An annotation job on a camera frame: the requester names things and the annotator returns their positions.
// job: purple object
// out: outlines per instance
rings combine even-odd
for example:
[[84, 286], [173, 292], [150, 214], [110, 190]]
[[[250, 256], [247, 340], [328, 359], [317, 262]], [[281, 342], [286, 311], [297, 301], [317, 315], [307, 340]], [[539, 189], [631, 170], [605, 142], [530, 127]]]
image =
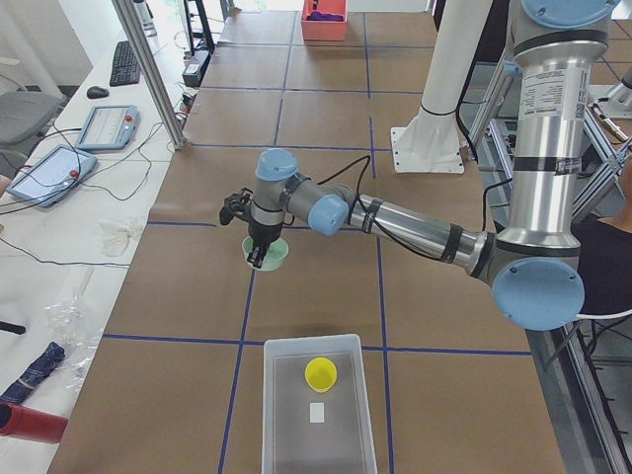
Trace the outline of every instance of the purple object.
[[305, 20], [310, 22], [343, 22], [345, 17], [333, 13], [312, 12]]

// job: clear plastic bin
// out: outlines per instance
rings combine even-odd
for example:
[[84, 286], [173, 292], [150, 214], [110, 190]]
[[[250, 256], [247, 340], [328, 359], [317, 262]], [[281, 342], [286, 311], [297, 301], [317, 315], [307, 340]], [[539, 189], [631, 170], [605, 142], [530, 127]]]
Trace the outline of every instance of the clear plastic bin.
[[[317, 356], [338, 371], [325, 393], [305, 381]], [[357, 335], [266, 342], [262, 473], [377, 474]]]

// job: tablet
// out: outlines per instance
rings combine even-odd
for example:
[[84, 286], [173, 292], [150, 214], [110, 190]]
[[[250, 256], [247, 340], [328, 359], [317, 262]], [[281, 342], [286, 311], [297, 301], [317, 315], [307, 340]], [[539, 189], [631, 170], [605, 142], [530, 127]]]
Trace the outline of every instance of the tablet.
[[75, 147], [86, 151], [124, 149], [136, 132], [136, 106], [96, 106], [84, 123]]
[[48, 207], [62, 200], [95, 167], [97, 157], [58, 145], [28, 171], [18, 175], [7, 193]]

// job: table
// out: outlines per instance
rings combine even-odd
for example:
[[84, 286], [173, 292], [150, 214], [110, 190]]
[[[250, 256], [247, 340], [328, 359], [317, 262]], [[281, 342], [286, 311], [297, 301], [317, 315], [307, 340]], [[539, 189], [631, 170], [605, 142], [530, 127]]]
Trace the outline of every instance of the table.
[[[180, 84], [182, 56], [172, 42], [171, 31], [161, 30], [160, 25], [158, 29], [159, 36], [151, 39], [153, 42], [150, 44], [169, 97], [176, 104], [183, 92]], [[135, 136], [124, 150], [99, 154], [96, 172], [119, 162], [156, 130], [154, 124], [161, 121], [142, 75], [140, 83], [136, 85], [108, 86], [115, 46], [116, 42], [104, 51], [103, 58], [55, 121], [56, 128], [60, 130], [81, 127], [93, 106], [135, 104], [139, 107], [140, 122]], [[88, 100], [86, 91], [93, 85], [108, 87], [110, 95], [101, 100]], [[77, 136], [67, 134], [71, 143]], [[29, 163], [36, 162], [57, 144], [65, 143], [59, 134], [44, 140]], [[138, 245], [137, 239], [129, 241], [122, 255], [109, 258], [102, 253], [100, 221], [107, 219], [122, 224], [133, 223], [140, 229], [144, 227], [148, 210], [158, 194], [174, 150], [164, 127], [157, 129], [142, 150], [149, 161], [134, 153], [112, 169], [87, 181], [87, 184], [105, 187], [124, 198], [143, 182], [148, 173], [142, 186], [130, 199], [118, 201], [103, 190], [80, 186], [68, 198], [49, 209], [33, 207], [0, 215], [0, 223], [5, 226], [0, 237], [46, 260], [129, 264]], [[12, 197], [4, 195], [0, 198], [0, 204], [3, 205], [0, 208], [3, 211], [15, 208], [4, 206], [14, 201]], [[59, 340], [59, 336], [47, 325], [44, 308], [71, 301], [82, 282], [87, 283], [81, 307], [84, 311], [83, 332], [87, 335], [90, 347], [69, 352], [61, 368], [25, 403], [38, 410], [69, 417], [80, 388], [77, 375], [80, 378], [85, 376], [119, 294], [126, 268], [96, 266], [92, 267], [92, 274], [88, 270], [91, 267], [86, 266], [43, 265], [4, 243], [0, 243], [0, 260], [3, 270], [0, 282], [1, 319], [28, 328], [23, 336], [0, 332], [0, 387], [8, 387], [50, 341]], [[0, 464], [7, 472], [45, 472], [56, 449], [57, 445], [0, 438]]]

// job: yellow cup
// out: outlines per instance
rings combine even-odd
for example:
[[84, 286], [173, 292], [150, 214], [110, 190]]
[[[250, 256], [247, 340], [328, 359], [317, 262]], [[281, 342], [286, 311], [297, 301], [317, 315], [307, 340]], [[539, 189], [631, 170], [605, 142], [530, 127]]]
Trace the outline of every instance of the yellow cup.
[[315, 392], [325, 393], [337, 378], [336, 365], [326, 357], [312, 358], [305, 366], [305, 381]]

